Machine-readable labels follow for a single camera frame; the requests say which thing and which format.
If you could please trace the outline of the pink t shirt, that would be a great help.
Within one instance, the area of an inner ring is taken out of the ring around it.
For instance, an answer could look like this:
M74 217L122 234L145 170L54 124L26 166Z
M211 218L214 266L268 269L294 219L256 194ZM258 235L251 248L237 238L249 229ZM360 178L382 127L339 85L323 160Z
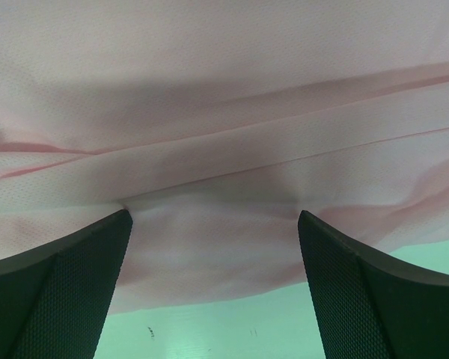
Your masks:
M116 313L448 240L449 1L0 1L0 259L120 209Z

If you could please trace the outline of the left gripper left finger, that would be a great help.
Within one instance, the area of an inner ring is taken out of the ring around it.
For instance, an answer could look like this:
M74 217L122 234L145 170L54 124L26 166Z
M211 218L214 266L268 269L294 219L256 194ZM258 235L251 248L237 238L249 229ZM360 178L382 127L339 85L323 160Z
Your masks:
M131 230L122 209L0 260L0 359L93 358Z

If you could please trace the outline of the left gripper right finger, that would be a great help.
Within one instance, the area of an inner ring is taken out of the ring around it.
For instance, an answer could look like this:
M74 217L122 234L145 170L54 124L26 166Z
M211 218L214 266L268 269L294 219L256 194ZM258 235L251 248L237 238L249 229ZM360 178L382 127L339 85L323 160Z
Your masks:
M326 358L449 359L449 275L303 211L299 242Z

